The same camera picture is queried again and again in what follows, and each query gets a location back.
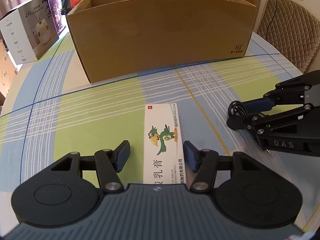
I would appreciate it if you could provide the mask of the open kraft packaging box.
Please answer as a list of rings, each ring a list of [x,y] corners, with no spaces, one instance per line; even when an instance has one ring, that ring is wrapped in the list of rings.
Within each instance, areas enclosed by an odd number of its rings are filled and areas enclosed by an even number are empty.
[[[17,75],[17,69],[12,63],[8,52],[1,40],[0,47],[0,104],[3,106],[9,89]]]

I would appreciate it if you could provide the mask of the brown cardboard box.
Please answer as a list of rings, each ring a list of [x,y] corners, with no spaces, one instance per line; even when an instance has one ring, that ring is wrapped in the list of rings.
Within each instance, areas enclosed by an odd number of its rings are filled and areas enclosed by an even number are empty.
[[[82,0],[66,16],[91,83],[243,57],[257,7],[244,0]]]

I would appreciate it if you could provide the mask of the white appliance box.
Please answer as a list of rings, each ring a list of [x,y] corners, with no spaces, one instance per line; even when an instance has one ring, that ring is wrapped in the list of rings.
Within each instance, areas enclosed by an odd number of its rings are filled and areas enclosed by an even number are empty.
[[[65,27],[61,0],[26,0],[1,18],[1,33],[16,64],[39,60]]]

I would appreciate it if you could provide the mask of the white ointment box with bird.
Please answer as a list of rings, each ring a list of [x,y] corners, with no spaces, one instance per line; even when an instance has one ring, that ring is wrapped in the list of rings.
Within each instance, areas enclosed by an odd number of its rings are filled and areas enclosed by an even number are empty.
[[[185,184],[185,162],[175,103],[146,104],[144,112],[144,184]]]

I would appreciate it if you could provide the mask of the checked tablecloth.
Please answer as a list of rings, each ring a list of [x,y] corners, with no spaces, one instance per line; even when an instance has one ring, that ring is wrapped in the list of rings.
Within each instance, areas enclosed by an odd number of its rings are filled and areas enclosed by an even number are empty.
[[[297,225],[319,227],[319,159],[262,151],[246,131],[226,125],[228,105],[261,97],[298,69],[257,34],[240,59],[172,67],[89,83],[69,32],[35,63],[23,65],[1,112],[1,234],[17,225],[10,205],[20,183],[71,151],[92,155],[123,140],[132,152],[124,183],[143,180],[144,107],[175,103],[183,140],[230,155],[242,151],[299,188]]]

